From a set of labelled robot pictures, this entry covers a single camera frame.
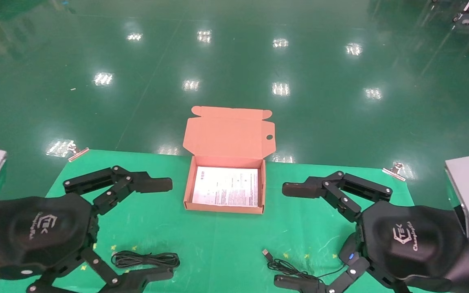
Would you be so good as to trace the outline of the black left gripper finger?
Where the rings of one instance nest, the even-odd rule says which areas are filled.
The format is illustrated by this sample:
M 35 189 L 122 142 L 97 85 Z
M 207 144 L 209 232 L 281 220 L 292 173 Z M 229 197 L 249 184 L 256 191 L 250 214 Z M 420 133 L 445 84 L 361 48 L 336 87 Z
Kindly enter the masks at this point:
M 106 188 L 106 191 L 93 200 L 94 214 L 105 215 L 130 194 L 168 192 L 173 189 L 169 177 L 152 178 L 146 171 L 127 171 L 120 166 L 93 171 L 64 182 L 67 194 L 87 194 Z

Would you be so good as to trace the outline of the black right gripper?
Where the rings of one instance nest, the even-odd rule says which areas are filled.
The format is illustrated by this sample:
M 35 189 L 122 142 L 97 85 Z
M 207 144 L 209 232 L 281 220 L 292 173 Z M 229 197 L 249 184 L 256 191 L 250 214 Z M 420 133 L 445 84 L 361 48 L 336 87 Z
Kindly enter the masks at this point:
M 381 201 L 357 221 L 359 254 L 380 281 L 442 279 L 469 244 L 454 211 Z

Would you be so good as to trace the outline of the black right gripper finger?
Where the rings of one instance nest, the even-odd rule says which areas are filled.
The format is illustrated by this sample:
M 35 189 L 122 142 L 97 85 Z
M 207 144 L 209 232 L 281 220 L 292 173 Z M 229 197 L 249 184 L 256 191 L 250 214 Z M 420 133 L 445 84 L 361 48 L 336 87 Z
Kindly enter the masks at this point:
M 331 284 L 325 284 L 319 279 L 296 278 L 287 275 L 276 275 L 275 286 L 300 293 L 344 293 L 365 272 L 375 271 L 386 278 L 393 292 L 398 292 L 398 286 L 388 273 L 384 262 L 375 262 L 363 256 L 354 256 L 344 265 L 347 269 L 341 273 Z
M 285 182 L 282 186 L 282 193 L 294 198 L 323 198 L 347 221 L 356 222 L 362 209 L 347 193 L 374 203 L 389 202 L 392 189 L 343 171 L 336 171 L 327 177 L 309 176 L 302 183 Z

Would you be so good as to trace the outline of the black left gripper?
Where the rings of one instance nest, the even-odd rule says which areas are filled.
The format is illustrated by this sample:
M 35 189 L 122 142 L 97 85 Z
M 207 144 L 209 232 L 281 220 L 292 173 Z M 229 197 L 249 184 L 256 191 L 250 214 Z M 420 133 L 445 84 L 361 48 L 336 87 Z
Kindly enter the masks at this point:
M 28 293 L 72 293 L 53 286 L 57 275 L 82 260 L 104 280 L 99 293 L 143 293 L 150 282 L 173 278 L 171 268 L 150 268 L 117 275 L 92 247 L 98 218 L 84 198 L 28 197 L 0 200 L 0 280 L 42 275 Z

